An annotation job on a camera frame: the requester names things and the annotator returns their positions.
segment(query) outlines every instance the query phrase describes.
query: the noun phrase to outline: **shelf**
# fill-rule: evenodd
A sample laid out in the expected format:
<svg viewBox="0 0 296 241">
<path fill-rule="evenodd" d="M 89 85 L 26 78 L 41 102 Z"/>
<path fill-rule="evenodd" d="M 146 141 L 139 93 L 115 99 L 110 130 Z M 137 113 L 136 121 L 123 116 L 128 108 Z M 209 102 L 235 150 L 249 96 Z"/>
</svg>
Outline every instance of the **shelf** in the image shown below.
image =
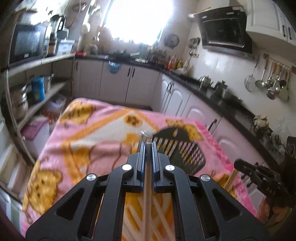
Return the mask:
<svg viewBox="0 0 296 241">
<path fill-rule="evenodd" d="M 60 55 L 53 56 L 53 57 L 47 57 L 47 58 L 27 62 L 27 63 L 21 64 L 21 65 L 18 65 L 16 67 L 10 68 L 8 71 L 8 77 L 12 77 L 18 73 L 21 73 L 21 72 L 26 71 L 28 69 L 38 67 L 40 65 L 48 64 L 48 63 L 55 62 L 55 61 L 62 60 L 62 59 L 73 58 L 74 56 L 75 56 L 74 53 L 67 53 L 67 54 L 60 54 Z"/>
<path fill-rule="evenodd" d="M 40 108 L 50 100 L 56 93 L 58 93 L 61 88 L 65 86 L 67 82 L 59 82 L 59 83 L 52 83 L 52 86 L 48 93 L 45 95 L 45 99 L 37 104 L 31 105 L 29 107 L 28 113 L 26 116 L 17 124 L 17 128 L 19 131 L 22 130 L 22 128 L 25 126 L 25 124 L 37 113 Z"/>
</svg>

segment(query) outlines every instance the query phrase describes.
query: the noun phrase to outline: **range hood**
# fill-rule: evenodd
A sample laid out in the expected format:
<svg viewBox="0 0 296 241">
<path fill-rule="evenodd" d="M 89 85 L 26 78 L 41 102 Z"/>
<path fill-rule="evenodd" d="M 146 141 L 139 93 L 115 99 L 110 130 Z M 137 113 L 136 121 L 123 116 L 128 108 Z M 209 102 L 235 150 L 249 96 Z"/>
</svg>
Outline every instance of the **range hood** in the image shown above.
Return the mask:
<svg viewBox="0 0 296 241">
<path fill-rule="evenodd" d="M 216 3 L 212 4 L 214 9 L 211 6 L 210 10 L 190 16 L 199 25 L 203 48 L 252 58 L 252 39 L 246 33 L 244 8 L 241 5 L 230 7 L 229 0 L 213 0 L 212 3 Z"/>
</svg>

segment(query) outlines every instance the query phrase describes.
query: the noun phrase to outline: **microwave door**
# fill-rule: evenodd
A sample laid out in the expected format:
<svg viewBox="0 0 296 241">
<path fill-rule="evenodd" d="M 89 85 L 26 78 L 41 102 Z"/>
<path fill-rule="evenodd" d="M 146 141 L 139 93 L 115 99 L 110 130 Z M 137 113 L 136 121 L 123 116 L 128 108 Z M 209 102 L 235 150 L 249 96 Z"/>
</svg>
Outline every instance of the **microwave door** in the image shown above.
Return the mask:
<svg viewBox="0 0 296 241">
<path fill-rule="evenodd" d="M 46 27 L 17 24 L 12 38 L 9 65 L 39 59 L 43 54 Z"/>
<path fill-rule="evenodd" d="M 241 26 L 237 18 L 203 21 L 207 42 L 210 45 L 245 46 Z"/>
</svg>

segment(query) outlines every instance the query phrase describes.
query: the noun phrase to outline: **black countertop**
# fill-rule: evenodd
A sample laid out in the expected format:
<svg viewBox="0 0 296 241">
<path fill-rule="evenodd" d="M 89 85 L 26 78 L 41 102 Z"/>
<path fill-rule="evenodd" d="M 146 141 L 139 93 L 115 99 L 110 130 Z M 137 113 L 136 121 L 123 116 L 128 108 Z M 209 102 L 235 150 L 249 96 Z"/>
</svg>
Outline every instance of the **black countertop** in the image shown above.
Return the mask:
<svg viewBox="0 0 296 241">
<path fill-rule="evenodd" d="M 256 136 L 255 132 L 251 129 L 254 114 L 241 105 L 236 107 L 230 106 L 228 103 L 215 95 L 213 88 L 208 88 L 207 90 L 202 89 L 198 83 L 193 81 L 193 79 L 191 81 L 191 78 L 188 78 L 187 81 L 184 81 L 172 72 L 163 69 L 162 66 L 158 64 L 144 64 L 131 59 L 118 59 L 114 57 L 96 55 L 88 55 L 84 57 L 77 56 L 76 59 L 113 61 L 116 63 L 131 64 L 160 71 L 174 81 L 183 85 L 214 109 L 220 116 L 226 118 L 253 145 L 271 169 L 277 172 L 280 171 L 279 164 L 283 161 L 284 156 L 273 150 L 273 146 L 268 138 L 259 139 Z"/>
</svg>

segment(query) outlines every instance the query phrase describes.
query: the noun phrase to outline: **window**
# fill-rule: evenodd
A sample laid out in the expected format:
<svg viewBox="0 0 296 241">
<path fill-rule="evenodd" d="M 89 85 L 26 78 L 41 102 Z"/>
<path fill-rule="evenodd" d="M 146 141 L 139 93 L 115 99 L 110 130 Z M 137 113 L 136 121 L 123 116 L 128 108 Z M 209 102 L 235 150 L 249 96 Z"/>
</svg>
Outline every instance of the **window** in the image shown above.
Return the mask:
<svg viewBox="0 0 296 241">
<path fill-rule="evenodd" d="M 112 38 L 152 45 L 172 13 L 171 0 L 111 0 L 104 20 Z"/>
</svg>

